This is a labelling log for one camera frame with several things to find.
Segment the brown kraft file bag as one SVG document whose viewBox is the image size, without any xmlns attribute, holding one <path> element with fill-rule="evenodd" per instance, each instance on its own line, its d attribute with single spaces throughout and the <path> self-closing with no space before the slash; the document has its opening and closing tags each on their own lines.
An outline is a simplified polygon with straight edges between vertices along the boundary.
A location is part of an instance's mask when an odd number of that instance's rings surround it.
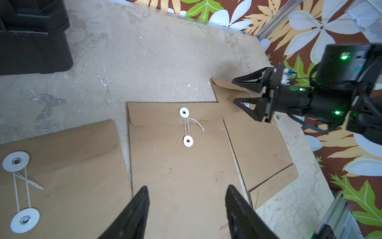
<svg viewBox="0 0 382 239">
<path fill-rule="evenodd" d="M 113 120 L 3 144 L 1 159 L 17 151 L 31 184 L 1 170 L 3 239 L 96 239 L 132 199 Z"/>
</svg>

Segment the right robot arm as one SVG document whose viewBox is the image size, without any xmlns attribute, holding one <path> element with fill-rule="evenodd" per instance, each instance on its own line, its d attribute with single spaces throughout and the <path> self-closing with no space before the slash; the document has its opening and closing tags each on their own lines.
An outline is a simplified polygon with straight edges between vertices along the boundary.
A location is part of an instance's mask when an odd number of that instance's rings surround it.
<svg viewBox="0 0 382 239">
<path fill-rule="evenodd" d="M 307 127 L 329 134 L 341 125 L 369 141 L 382 142 L 382 102 L 371 92 L 382 71 L 380 43 L 329 44 L 308 77 L 309 86 L 293 84 L 283 65 L 266 67 L 234 78 L 236 86 L 258 93 L 236 98 L 234 104 L 259 122 L 270 122 L 275 112 L 302 123 L 302 117 L 327 125 Z"/>
</svg>

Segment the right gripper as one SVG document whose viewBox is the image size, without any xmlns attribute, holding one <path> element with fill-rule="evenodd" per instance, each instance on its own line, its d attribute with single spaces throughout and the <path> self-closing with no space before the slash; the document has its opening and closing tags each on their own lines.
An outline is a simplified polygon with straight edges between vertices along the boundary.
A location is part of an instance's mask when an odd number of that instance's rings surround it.
<svg viewBox="0 0 382 239">
<path fill-rule="evenodd" d="M 266 88 L 267 98 L 236 98 L 233 103 L 253 120 L 270 122 L 275 112 L 285 113 L 297 122 L 303 122 L 311 101 L 313 89 L 291 85 L 289 69 L 284 65 L 265 67 L 254 73 L 237 77 L 232 84 L 260 93 Z"/>
</svg>

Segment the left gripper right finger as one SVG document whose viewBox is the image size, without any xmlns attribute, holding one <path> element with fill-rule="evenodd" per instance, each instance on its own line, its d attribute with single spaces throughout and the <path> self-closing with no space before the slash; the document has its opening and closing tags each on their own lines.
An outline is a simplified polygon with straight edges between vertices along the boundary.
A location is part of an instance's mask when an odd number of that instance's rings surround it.
<svg viewBox="0 0 382 239">
<path fill-rule="evenodd" d="M 227 188 L 225 206 L 233 239 L 278 239 L 233 185 Z"/>
</svg>

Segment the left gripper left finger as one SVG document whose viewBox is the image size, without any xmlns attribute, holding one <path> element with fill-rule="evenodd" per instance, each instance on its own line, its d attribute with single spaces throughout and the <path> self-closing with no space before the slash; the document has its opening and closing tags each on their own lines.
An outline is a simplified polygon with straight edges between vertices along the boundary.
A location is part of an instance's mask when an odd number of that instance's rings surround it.
<svg viewBox="0 0 382 239">
<path fill-rule="evenodd" d="M 147 186 L 141 187 L 99 239 L 143 239 L 149 213 Z"/>
</svg>

